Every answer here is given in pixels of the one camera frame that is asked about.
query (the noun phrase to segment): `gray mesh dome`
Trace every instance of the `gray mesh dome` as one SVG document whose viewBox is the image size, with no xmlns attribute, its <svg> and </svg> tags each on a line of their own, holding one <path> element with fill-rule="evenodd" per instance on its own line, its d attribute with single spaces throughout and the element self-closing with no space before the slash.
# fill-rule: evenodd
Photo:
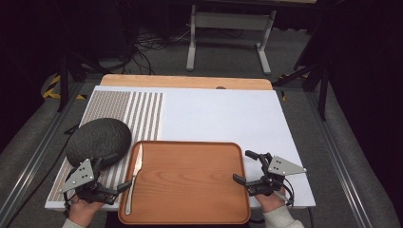
<svg viewBox="0 0 403 228">
<path fill-rule="evenodd" d="M 66 146 L 68 162 L 80 166 L 85 159 L 100 159 L 106 169 L 125 156 L 131 144 L 131 132 L 127 125 L 112 118 L 88 122 L 78 128 Z"/>
</svg>

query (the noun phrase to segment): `metal bracket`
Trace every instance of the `metal bracket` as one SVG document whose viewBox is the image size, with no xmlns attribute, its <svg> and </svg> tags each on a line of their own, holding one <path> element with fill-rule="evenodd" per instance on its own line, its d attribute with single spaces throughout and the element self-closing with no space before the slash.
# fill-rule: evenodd
<svg viewBox="0 0 403 228">
<path fill-rule="evenodd" d="M 82 186 L 88 182 L 94 181 L 94 172 L 92 170 L 91 161 L 86 159 L 77 170 L 71 174 L 71 177 L 63 184 L 60 193 Z"/>
<path fill-rule="evenodd" d="M 287 176 L 298 173 L 306 173 L 306 168 L 289 162 L 281 157 L 274 156 L 272 161 L 270 162 L 268 171 L 269 173 Z"/>
</svg>

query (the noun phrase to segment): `black mount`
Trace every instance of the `black mount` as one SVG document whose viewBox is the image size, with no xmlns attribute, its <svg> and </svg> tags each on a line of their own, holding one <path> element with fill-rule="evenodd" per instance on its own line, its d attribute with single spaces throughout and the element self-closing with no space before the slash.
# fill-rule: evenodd
<svg viewBox="0 0 403 228">
<path fill-rule="evenodd" d="M 279 191 L 283 186 L 285 177 L 273 174 L 269 172 L 269 165 L 273 157 L 270 153 L 267 154 L 257 154 L 253 151 L 246 150 L 245 155 L 253 160 L 259 159 L 261 162 L 261 170 L 263 171 L 263 176 L 260 180 L 246 181 L 245 178 L 234 174 L 233 179 L 238 184 L 244 186 L 249 194 L 249 196 L 255 196 L 258 194 L 264 194 L 265 196 L 270 196 L 274 191 Z"/>
<path fill-rule="evenodd" d="M 92 173 L 93 173 L 93 178 L 91 181 L 88 181 L 80 186 L 77 186 L 74 188 L 75 194 L 77 197 L 81 200 L 85 200 L 87 202 L 93 202 L 93 201 L 98 201 L 98 202 L 104 202 L 109 205 L 113 205 L 115 202 L 115 199 L 119 196 L 119 194 L 123 193 L 125 190 L 130 188 L 131 186 L 131 180 L 121 183 L 117 186 L 116 190 L 109 189 L 103 187 L 99 182 L 98 178 L 101 174 L 101 167 L 103 166 L 103 161 L 104 159 L 92 159 L 90 160 L 91 167 L 92 167 Z M 80 167 L 76 167 L 72 169 L 67 176 L 67 179 L 75 173 Z M 65 196 L 65 207 L 66 207 L 66 212 L 65 215 L 68 217 L 68 212 L 69 208 L 71 205 L 70 200 L 67 198 L 67 192 L 64 192 Z"/>
</svg>

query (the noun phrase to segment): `wooden tray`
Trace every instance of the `wooden tray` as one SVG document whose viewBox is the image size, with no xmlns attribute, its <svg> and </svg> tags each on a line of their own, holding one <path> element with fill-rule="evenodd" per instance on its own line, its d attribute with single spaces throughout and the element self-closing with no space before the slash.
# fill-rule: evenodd
<svg viewBox="0 0 403 228">
<path fill-rule="evenodd" d="M 250 217 L 246 190 L 232 179 L 244 176 L 240 147 L 231 142 L 142 141 L 133 146 L 126 179 L 131 180 L 140 143 L 143 167 L 125 214 L 125 224 L 243 224 Z"/>
</svg>

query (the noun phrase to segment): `person's arm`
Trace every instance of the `person's arm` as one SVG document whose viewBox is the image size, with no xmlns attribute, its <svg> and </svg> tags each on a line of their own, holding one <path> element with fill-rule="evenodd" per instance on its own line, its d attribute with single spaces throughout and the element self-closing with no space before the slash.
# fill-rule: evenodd
<svg viewBox="0 0 403 228">
<path fill-rule="evenodd" d="M 104 206 L 103 202 L 88 203 L 83 199 L 74 196 L 73 203 L 70 206 L 68 219 L 66 219 L 63 228 L 84 228 L 94 219 L 95 213 Z"/>
<path fill-rule="evenodd" d="M 285 195 L 285 190 L 281 188 L 280 193 Z M 255 198 L 261 204 L 266 228 L 303 228 L 300 221 L 291 217 L 284 199 L 275 193 L 268 197 L 256 195 Z"/>
</svg>

